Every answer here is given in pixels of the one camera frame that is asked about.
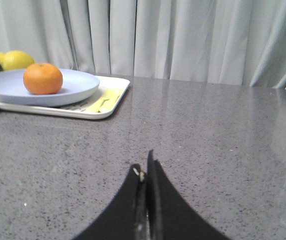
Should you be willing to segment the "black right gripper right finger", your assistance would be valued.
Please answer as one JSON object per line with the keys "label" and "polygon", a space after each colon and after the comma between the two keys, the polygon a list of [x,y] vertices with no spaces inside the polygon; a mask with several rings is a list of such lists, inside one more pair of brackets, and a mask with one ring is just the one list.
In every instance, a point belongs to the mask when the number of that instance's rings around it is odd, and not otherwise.
{"label": "black right gripper right finger", "polygon": [[152,240],[227,240],[183,199],[150,150],[147,159],[147,208]]}

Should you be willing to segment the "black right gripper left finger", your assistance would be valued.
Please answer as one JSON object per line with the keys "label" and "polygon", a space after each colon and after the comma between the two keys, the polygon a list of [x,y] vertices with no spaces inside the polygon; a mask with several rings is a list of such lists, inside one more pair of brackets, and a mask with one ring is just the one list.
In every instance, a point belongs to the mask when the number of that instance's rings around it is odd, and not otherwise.
{"label": "black right gripper left finger", "polygon": [[104,211],[76,240],[147,239],[145,172],[139,164],[130,166],[126,178]]}

